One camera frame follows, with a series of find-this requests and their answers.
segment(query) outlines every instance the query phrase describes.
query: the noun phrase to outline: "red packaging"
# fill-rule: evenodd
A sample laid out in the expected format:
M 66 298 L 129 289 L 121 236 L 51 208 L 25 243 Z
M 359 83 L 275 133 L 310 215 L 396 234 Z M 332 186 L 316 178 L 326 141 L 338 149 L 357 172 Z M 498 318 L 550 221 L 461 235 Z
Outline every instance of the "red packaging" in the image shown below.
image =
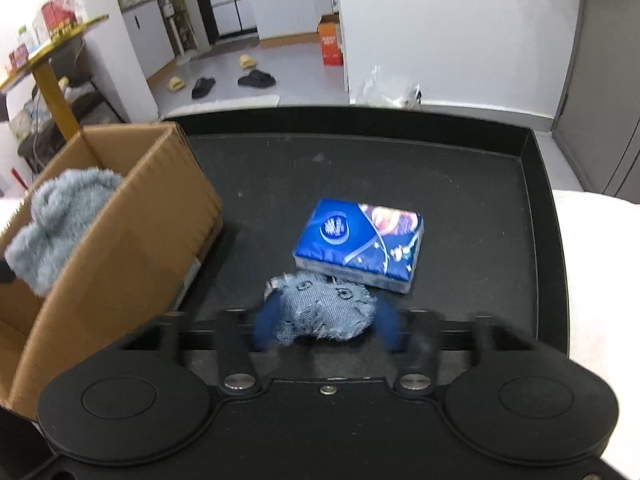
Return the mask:
M 322 63 L 325 66 L 342 65 L 342 51 L 340 50 L 340 20 L 334 14 L 322 17 L 318 25 Z
M 58 0 L 50 0 L 42 6 L 42 17 L 51 41 L 56 41 L 78 24 L 76 14 L 72 10 L 64 9 L 62 2 Z
M 9 54 L 9 61 L 11 61 L 11 67 L 14 70 L 18 70 L 29 60 L 29 51 L 27 46 L 23 43 Z

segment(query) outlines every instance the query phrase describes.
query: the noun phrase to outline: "beige slipper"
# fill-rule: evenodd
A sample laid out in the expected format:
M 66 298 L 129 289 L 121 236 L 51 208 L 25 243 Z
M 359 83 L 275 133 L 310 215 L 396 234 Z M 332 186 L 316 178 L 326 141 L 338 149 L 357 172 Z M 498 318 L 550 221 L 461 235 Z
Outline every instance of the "beige slipper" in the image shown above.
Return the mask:
M 240 59 L 238 59 L 238 63 L 240 64 L 242 70 L 255 68 L 255 66 L 258 64 L 258 62 L 248 54 L 242 54 L 242 56 L 240 56 Z
M 171 92 L 177 92 L 178 90 L 182 90 L 184 88 L 184 81 L 178 76 L 174 75 L 171 79 L 169 79 L 166 87 Z

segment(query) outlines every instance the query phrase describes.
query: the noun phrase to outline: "blue tissue pack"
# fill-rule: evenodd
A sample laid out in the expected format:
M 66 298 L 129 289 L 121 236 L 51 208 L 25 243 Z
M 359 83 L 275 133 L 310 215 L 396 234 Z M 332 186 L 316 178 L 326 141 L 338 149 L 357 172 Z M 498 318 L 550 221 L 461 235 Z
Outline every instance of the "blue tissue pack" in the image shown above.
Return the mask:
M 323 198 L 293 257 L 299 269 L 407 293 L 423 233 L 416 213 Z

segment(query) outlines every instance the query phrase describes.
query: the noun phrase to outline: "yellow pole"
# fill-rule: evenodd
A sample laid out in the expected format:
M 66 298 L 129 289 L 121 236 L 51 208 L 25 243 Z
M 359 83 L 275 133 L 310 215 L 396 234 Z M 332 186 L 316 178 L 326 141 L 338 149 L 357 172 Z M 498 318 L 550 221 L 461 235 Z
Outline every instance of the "yellow pole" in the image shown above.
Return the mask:
M 66 140 L 71 139 L 80 129 L 80 124 L 62 95 L 58 80 L 49 61 L 40 63 L 33 69 L 32 73 L 42 97 L 44 97 L 44 101 L 49 107 L 51 116 L 60 129 L 60 133 Z

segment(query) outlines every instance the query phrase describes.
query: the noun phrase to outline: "cable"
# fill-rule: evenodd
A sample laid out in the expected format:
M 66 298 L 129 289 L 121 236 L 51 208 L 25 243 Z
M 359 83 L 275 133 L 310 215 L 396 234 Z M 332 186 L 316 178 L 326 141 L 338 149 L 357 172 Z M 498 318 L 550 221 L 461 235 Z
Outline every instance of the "cable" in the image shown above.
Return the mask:
M 40 102 L 41 97 L 42 97 L 42 93 L 40 92 L 40 90 L 38 90 L 38 93 L 36 94 L 36 101 L 34 102 L 34 110 L 36 112 L 36 131 L 33 134 L 33 144 L 31 145 L 31 147 L 33 148 L 33 156 L 36 159 L 36 162 L 40 165 L 42 170 L 44 170 L 45 165 L 42 163 L 42 161 L 38 157 L 38 154 L 36 153 L 36 142 L 38 140 L 38 134 L 40 133 L 38 131 L 38 104 Z

